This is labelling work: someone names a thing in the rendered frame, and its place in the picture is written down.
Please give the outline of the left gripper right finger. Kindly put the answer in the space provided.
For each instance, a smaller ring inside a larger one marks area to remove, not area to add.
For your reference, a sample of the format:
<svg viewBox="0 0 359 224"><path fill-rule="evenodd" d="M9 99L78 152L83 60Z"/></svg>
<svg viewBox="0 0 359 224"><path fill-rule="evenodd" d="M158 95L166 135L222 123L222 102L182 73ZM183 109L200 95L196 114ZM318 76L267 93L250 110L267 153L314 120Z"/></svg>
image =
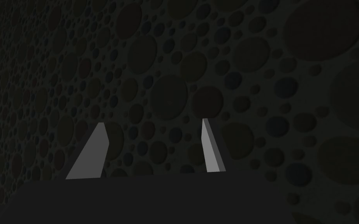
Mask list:
<svg viewBox="0 0 359 224"><path fill-rule="evenodd" d="M233 170L233 160L215 119L202 119L201 142L207 172Z"/></svg>

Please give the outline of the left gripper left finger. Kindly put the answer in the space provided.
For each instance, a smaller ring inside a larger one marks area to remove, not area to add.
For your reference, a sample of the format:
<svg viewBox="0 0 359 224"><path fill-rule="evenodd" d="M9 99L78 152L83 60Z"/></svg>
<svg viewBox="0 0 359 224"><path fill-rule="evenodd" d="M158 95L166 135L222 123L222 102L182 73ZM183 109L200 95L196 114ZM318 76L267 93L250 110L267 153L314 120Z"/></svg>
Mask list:
<svg viewBox="0 0 359 224"><path fill-rule="evenodd" d="M105 124L91 124L62 169L62 180L100 178L108 146Z"/></svg>

